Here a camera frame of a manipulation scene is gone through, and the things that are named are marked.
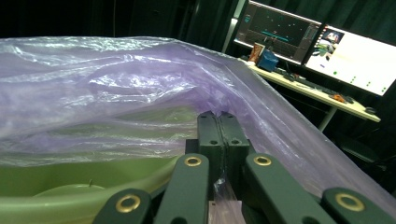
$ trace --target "green plastic tub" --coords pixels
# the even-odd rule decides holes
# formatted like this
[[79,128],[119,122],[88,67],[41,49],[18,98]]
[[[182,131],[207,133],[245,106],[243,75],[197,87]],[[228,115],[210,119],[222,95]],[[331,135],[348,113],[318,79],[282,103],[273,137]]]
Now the green plastic tub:
[[92,223],[122,189],[153,192],[177,157],[0,167],[0,223]]

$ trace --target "purple plastic sheet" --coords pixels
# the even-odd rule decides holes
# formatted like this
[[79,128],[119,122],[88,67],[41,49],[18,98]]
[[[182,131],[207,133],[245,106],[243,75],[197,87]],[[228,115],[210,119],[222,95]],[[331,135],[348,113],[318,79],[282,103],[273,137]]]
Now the purple plastic sheet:
[[0,40],[0,165],[180,155],[208,110],[235,114],[309,192],[354,189],[396,217],[387,192],[235,58],[154,37]]

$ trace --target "monitor screen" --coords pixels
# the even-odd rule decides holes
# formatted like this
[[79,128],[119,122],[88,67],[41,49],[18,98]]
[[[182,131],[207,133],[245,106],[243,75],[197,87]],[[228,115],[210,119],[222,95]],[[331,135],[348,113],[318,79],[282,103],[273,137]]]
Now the monitor screen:
[[281,59],[301,64],[315,42],[321,23],[249,1],[234,42],[253,48],[255,42],[271,45]]
[[306,67],[377,95],[396,78],[392,72],[396,47],[325,26]]

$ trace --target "desk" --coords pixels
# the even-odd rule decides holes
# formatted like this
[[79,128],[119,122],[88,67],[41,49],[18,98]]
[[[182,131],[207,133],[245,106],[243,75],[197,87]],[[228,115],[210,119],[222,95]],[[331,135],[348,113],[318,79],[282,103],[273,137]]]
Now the desk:
[[323,104],[331,106],[332,108],[330,109],[330,111],[327,113],[327,115],[325,116],[323,121],[318,126],[318,129],[321,132],[323,132],[323,130],[326,128],[327,124],[332,119],[332,116],[334,116],[335,112],[338,109],[345,111],[348,114],[351,114],[351,115],[356,116],[361,119],[369,119],[369,120],[372,120],[375,122],[379,122],[381,120],[376,115],[371,115],[371,114],[364,112],[365,107],[363,105],[359,104],[359,102],[355,101],[353,104],[344,104],[344,103],[338,102],[338,101],[330,98],[329,95],[324,92],[313,90],[313,89],[305,86],[304,84],[296,82],[296,81],[293,81],[293,82],[289,81],[289,80],[283,78],[283,76],[280,74],[267,72],[267,71],[262,70],[254,65],[250,66],[249,68],[251,70],[253,70],[254,72],[256,72],[258,75],[260,75],[261,77],[265,78],[266,80],[272,81],[272,82],[279,84],[283,87],[286,87],[290,90],[299,92],[299,93],[306,95],[314,100],[320,101]]

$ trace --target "dark green metal bracket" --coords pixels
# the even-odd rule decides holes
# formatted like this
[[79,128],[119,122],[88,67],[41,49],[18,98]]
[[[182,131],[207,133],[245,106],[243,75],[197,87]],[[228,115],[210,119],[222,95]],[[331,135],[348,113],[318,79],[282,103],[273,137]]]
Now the dark green metal bracket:
[[246,163],[251,195],[270,223],[335,223],[274,157],[254,153]]
[[364,196],[328,189],[321,200],[306,192],[274,157],[256,153],[237,118],[198,116],[198,139],[186,141],[172,178],[150,198],[138,189],[113,195],[95,218],[100,223],[204,224],[213,184],[225,172],[247,224],[396,223]]
[[350,189],[327,189],[323,192],[320,204],[337,223],[395,223],[395,220],[377,205]]
[[209,161],[205,156],[180,157],[154,223],[206,223],[208,179]]

